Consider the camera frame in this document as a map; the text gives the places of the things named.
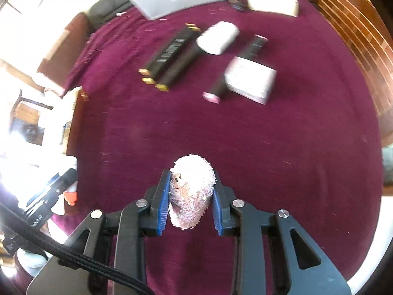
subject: stuffed animal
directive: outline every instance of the stuffed animal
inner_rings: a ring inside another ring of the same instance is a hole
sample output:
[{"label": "stuffed animal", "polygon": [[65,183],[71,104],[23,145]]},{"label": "stuffed animal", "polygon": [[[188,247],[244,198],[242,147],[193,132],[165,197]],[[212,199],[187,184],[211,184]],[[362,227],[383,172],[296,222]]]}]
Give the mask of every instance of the stuffed animal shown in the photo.
[{"label": "stuffed animal", "polygon": [[203,157],[179,158],[170,170],[169,214],[173,226],[193,228],[208,208],[216,183],[213,168]]}]

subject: fuzzy plush toy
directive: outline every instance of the fuzzy plush toy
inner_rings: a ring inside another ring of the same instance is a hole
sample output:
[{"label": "fuzzy plush toy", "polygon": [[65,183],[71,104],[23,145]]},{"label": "fuzzy plush toy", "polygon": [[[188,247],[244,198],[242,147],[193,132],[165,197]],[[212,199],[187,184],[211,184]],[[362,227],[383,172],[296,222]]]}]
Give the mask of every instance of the fuzzy plush toy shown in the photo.
[{"label": "fuzzy plush toy", "polygon": [[213,195],[216,183],[213,168],[204,158],[190,154],[179,158],[170,171],[170,221],[183,230],[193,228]]}]

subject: purple tablecloth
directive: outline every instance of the purple tablecloth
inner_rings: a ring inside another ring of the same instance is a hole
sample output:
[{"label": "purple tablecloth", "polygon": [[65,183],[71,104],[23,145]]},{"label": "purple tablecloth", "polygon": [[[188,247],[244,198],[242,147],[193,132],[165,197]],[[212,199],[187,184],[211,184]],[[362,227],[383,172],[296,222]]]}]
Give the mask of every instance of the purple tablecloth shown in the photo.
[{"label": "purple tablecloth", "polygon": [[[69,83],[86,103],[79,141],[76,216],[122,209],[155,185],[181,156],[200,154],[224,185],[256,208],[285,208],[349,279],[371,244],[379,214],[382,162],[377,118],[365,80],[341,38],[306,0],[299,17],[238,12],[226,2],[156,21],[135,8],[97,31]],[[184,23],[218,21],[240,35],[221,56],[202,55],[160,92],[138,69]],[[267,105],[231,93],[212,104],[202,93],[253,34],[269,42],[256,60],[277,70]],[[193,230],[170,222],[146,241],[149,285],[158,295],[229,294],[233,241],[214,230],[211,211]]]}]

